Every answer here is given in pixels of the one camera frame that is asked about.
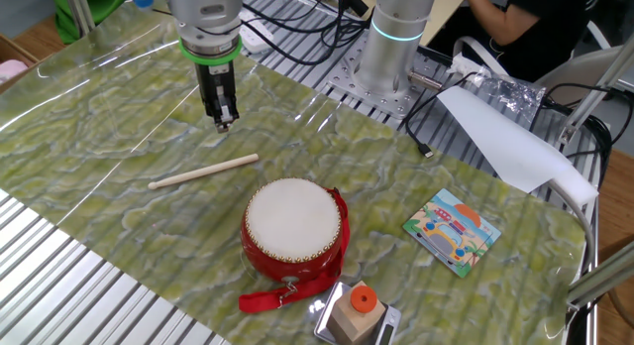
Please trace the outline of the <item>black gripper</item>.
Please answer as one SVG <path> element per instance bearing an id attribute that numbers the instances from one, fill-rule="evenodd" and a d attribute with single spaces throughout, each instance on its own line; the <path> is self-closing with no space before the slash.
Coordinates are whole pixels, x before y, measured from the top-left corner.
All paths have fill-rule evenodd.
<path id="1" fill-rule="evenodd" d="M 234 66 L 194 65 L 206 114 L 213 119 L 218 133 L 226 133 L 240 118 L 237 109 Z"/>

